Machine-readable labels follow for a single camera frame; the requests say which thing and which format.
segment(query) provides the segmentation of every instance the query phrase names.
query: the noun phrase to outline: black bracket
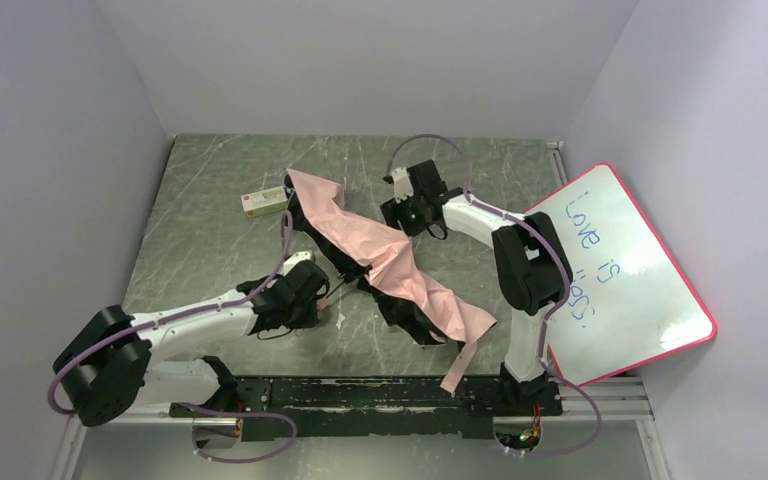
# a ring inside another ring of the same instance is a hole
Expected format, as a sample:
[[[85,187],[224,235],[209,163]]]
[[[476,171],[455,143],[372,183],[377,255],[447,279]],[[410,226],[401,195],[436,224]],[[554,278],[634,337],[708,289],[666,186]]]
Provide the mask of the black bracket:
[[[131,326],[122,307],[103,308],[87,323],[52,368],[59,372],[70,360],[103,339]],[[137,397],[151,359],[151,342],[133,333],[88,357],[60,382],[81,423],[94,427],[118,417]]]

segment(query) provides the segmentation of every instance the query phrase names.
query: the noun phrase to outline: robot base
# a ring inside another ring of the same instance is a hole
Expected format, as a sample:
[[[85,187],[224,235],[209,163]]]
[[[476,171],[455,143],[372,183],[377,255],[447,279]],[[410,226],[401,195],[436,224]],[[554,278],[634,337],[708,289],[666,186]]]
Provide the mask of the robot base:
[[[467,375],[452,397],[437,376],[236,377],[246,409],[283,413],[293,418],[302,437],[461,434],[494,438],[493,417],[558,416],[558,385],[545,381],[528,398],[514,399],[504,377]],[[172,417],[200,416],[172,406]],[[242,441],[287,437],[281,422],[246,420]]]

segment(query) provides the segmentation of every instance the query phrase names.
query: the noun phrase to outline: whiteboard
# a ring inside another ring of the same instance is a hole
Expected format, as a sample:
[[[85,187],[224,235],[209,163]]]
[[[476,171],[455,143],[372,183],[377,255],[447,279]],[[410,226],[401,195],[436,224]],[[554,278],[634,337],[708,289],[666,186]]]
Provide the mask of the whiteboard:
[[[611,165],[593,167],[526,213],[534,212],[552,219],[572,267],[569,301],[548,333],[568,380],[588,384],[716,335],[710,312]]]

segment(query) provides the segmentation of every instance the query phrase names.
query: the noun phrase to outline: wire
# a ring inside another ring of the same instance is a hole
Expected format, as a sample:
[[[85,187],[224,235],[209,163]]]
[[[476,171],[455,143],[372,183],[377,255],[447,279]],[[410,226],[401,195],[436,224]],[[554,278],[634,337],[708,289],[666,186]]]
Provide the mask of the wire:
[[[258,340],[275,340],[276,338],[286,337],[287,335],[293,333],[293,331],[287,330],[284,333],[279,333],[278,335],[273,335],[271,337],[261,337],[260,336],[261,333],[263,333],[263,331],[257,332],[257,335],[255,335],[255,337],[257,337]]]
[[[275,268],[272,270],[272,272],[269,275],[266,276],[266,278],[263,280],[263,282],[260,285],[255,287],[242,299],[228,301],[223,303],[222,305],[219,305],[219,304],[200,305],[198,307],[182,310],[180,312],[164,317],[161,320],[158,320],[156,323],[155,322],[141,323],[139,325],[134,325],[132,327],[121,330],[109,337],[105,337],[103,340],[99,341],[95,345],[89,347],[88,349],[76,355],[73,359],[66,362],[66,365],[64,365],[63,368],[61,368],[54,375],[54,378],[51,380],[51,384],[49,384],[48,386],[48,392],[47,392],[48,405],[51,407],[51,409],[63,415],[72,415],[75,413],[74,409],[64,408],[57,403],[57,398],[55,397],[55,392],[57,391],[57,385],[60,384],[61,381],[63,381],[63,378],[66,377],[66,375],[69,372],[71,372],[72,369],[80,365],[81,362],[83,362],[84,360],[86,360],[87,358],[89,358],[99,350],[102,350],[103,348],[106,348],[107,346],[129,335],[132,335],[137,332],[141,332],[149,328],[154,328],[155,326],[163,326],[168,323],[174,322],[176,320],[181,320],[181,319],[190,317],[192,315],[197,315],[199,313],[203,313],[211,310],[221,309],[223,307],[236,307],[236,306],[244,305],[245,303],[249,302],[252,298],[254,298],[256,295],[258,295],[260,292],[262,292],[267,287],[269,282],[271,282],[275,278],[275,276],[278,275],[278,272],[281,270],[281,267],[284,265],[284,259],[287,257],[287,253],[290,251],[290,240],[292,238],[292,233],[293,233],[293,217],[289,211],[284,212],[284,215],[282,216],[282,223],[284,223],[284,230],[283,230],[284,235],[282,235],[283,247],[282,247],[281,260],[277,263],[277,265],[275,265]],[[250,413],[243,413],[241,415],[243,417],[251,416]]]
[[[246,412],[246,413],[236,413],[236,412],[221,412],[219,410],[210,410],[207,408],[199,407],[198,405],[193,405],[191,403],[179,403],[178,405],[181,405],[184,408],[187,408],[189,410],[192,410],[196,413],[201,413],[204,415],[210,415],[212,417],[223,417],[223,418],[272,418],[281,420],[288,425],[290,425],[290,428],[292,429],[292,433],[290,433],[290,438],[284,443],[284,445],[281,445],[280,447],[276,448],[275,450],[266,453],[264,455],[260,455],[257,457],[251,457],[251,458],[223,458],[223,457],[215,457],[213,455],[208,455],[202,451],[198,447],[198,440],[196,433],[198,431],[197,428],[193,428],[193,431],[190,435],[190,439],[192,440],[193,444],[193,453],[198,455],[201,458],[204,458],[205,460],[211,461],[211,462],[217,462],[217,463],[255,463],[260,462],[263,460],[269,460],[270,458],[276,457],[280,455],[282,452],[290,448],[295,442],[296,438],[299,435],[299,428],[296,426],[296,422],[293,421],[292,418],[281,414],[281,413],[273,413],[273,412]]]
[[[408,137],[402,143],[396,146],[396,148],[393,150],[393,154],[390,155],[390,160],[387,162],[387,175],[391,175],[391,170],[393,167],[393,161],[396,158],[396,154],[399,153],[399,150],[402,149],[405,145],[408,143],[418,140],[420,138],[434,138],[437,140],[440,140],[444,143],[447,143],[452,148],[455,149],[455,151],[458,153],[458,155],[466,162],[467,165],[467,177],[466,181],[464,182],[464,198],[475,207],[484,210],[485,212],[488,212],[490,214],[496,215],[497,217],[501,217],[504,220],[509,220],[515,224],[517,224],[519,227],[527,231],[531,236],[533,236],[537,241],[540,243],[540,246],[543,247],[543,249],[549,254],[549,256],[552,258],[552,261],[555,263],[555,266],[558,267],[558,272],[561,274],[561,281],[564,285],[563,295],[561,296],[561,299],[555,302],[554,305],[546,312],[545,315],[543,315],[543,318],[541,320],[540,325],[540,337],[539,337],[539,343],[537,347],[537,361],[540,362],[540,366],[543,367],[543,369],[549,373],[552,377],[555,377],[560,381],[562,384],[566,385],[567,387],[575,390],[579,395],[584,398],[587,403],[590,404],[590,406],[593,408],[593,413],[596,415],[596,428],[594,429],[593,433],[590,435],[589,438],[584,440],[578,445],[575,445],[573,447],[569,448],[563,448],[560,450],[553,450],[551,452],[529,452],[526,453],[525,456],[527,457],[536,457],[536,458],[548,458],[548,457],[559,457],[562,455],[568,455],[573,452],[577,452],[579,450],[582,450],[584,448],[589,447],[593,442],[596,441],[596,438],[599,437],[599,434],[602,433],[602,413],[599,411],[599,407],[596,405],[596,401],[593,400],[593,398],[587,394],[581,387],[578,385],[570,382],[566,378],[563,377],[563,375],[560,374],[560,372],[555,371],[553,368],[551,368],[546,361],[543,360],[543,357],[546,354],[546,335],[548,333],[548,326],[549,326],[549,319],[552,318],[552,315],[555,314],[555,312],[558,311],[569,299],[570,296],[570,279],[567,275],[566,269],[564,268],[564,264],[561,261],[561,258],[558,256],[558,252],[555,251],[554,248],[549,244],[549,242],[543,238],[542,235],[540,235],[539,232],[537,232],[536,229],[534,229],[531,225],[528,225],[525,223],[522,219],[515,217],[513,215],[508,214],[507,212],[504,212],[502,210],[499,210],[496,207],[493,207],[491,205],[488,205],[484,202],[479,201],[475,197],[472,196],[472,192],[470,191],[470,183],[472,181],[472,162],[469,160],[469,157],[464,154],[464,152],[460,149],[460,147],[455,144],[451,139],[444,137],[442,135],[437,135],[434,133],[422,133],[419,135],[414,135],[412,137]]]

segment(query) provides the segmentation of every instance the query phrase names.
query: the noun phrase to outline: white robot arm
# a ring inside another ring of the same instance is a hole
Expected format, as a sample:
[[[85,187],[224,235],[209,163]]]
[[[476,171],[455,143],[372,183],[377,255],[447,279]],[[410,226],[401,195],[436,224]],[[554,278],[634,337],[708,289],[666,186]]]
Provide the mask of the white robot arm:
[[[128,315],[118,305],[101,310],[54,362],[55,372],[117,332],[137,325],[154,327],[117,340],[65,374],[61,385],[81,422],[101,425],[131,407],[158,403],[208,405],[217,410],[232,406],[237,382],[218,358],[168,359],[214,340],[276,328],[310,328],[318,323],[316,301],[328,293],[330,285],[311,252],[287,259],[275,280],[244,302],[263,280],[162,312]]]
[[[389,226],[411,236],[428,231],[440,239],[447,238],[450,230],[460,232],[493,250],[499,286],[511,305],[511,338],[504,370],[519,384],[544,376],[542,310],[560,300],[563,281],[545,248],[509,219],[521,220],[542,235],[569,278],[572,270],[551,219],[542,213],[525,217],[486,204],[479,208],[481,202],[474,196],[446,187],[432,160],[397,168],[385,180],[394,186],[394,198],[381,205]],[[442,236],[432,230],[435,226]]]

